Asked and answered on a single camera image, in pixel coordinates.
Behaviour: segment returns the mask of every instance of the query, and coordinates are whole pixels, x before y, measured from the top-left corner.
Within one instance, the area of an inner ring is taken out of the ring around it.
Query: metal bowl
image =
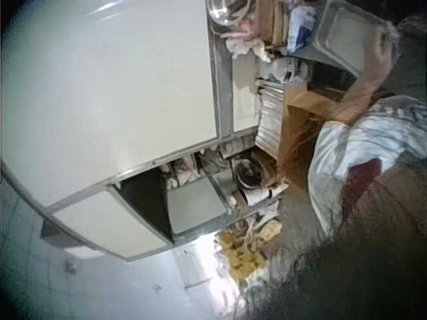
[[[230,27],[248,13],[251,0],[206,0],[206,7],[215,23]]]
[[[244,189],[256,189],[261,186],[261,169],[252,160],[240,160],[234,171],[240,187]]]

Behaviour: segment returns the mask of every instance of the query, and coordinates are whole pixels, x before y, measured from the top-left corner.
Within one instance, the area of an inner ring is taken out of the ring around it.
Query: person
[[[331,234],[373,180],[398,161],[427,157],[427,109],[405,95],[374,94],[394,63],[394,44],[377,28],[366,45],[365,66],[318,136],[308,172],[310,199]]]
[[[247,297],[244,319],[427,316],[427,109],[405,95],[371,103],[393,66],[383,34],[316,141],[308,191],[326,238]]]

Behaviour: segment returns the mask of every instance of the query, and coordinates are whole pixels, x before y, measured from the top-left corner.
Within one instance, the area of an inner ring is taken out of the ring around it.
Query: white cloth
[[[427,157],[427,111],[407,96],[380,99],[352,127],[335,121],[320,131],[308,173],[312,205],[327,235],[341,222],[349,168],[378,158],[385,172],[403,154]]]

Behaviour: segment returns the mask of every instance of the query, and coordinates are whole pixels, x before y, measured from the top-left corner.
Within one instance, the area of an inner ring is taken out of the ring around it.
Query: cardboard box
[[[288,40],[289,12],[280,0],[256,0],[258,37],[267,47],[283,47]]]
[[[304,191],[317,137],[335,104],[305,84],[285,85],[278,175]]]

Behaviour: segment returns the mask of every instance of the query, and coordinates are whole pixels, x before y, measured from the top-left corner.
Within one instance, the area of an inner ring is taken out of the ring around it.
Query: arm
[[[377,28],[372,42],[366,44],[364,71],[336,105],[330,120],[352,126],[368,110],[373,94],[392,68],[392,43],[384,39],[384,33]]]

